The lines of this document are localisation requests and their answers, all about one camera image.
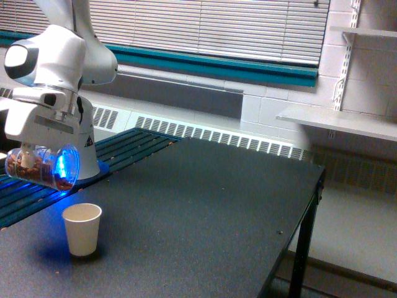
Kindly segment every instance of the wall shelf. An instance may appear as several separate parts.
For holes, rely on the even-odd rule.
[[[397,38],[397,31],[385,31],[364,28],[338,27],[331,26],[332,31],[341,31],[343,33],[357,34],[371,37]]]
[[[276,118],[323,129],[397,141],[397,120],[393,121],[385,117],[294,105],[283,110]]]

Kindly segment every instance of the window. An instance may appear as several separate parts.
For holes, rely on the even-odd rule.
[[[104,43],[317,68],[330,0],[91,0]],[[37,34],[33,0],[0,1],[0,30]]]

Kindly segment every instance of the transparent container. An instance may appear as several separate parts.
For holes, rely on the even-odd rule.
[[[15,148],[8,152],[5,166],[10,177],[69,191],[79,175],[79,153],[72,145],[57,152],[43,146],[32,151]]]

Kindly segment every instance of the white paper cup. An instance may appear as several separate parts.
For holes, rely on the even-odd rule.
[[[74,256],[87,256],[97,249],[98,229],[102,209],[94,204],[76,204],[66,208],[65,220],[69,251]]]

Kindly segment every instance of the black table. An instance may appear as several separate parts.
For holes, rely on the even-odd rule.
[[[324,169],[182,140],[0,233],[1,297],[257,297],[301,223],[300,295]],[[61,213],[103,209],[99,246],[68,253]]]

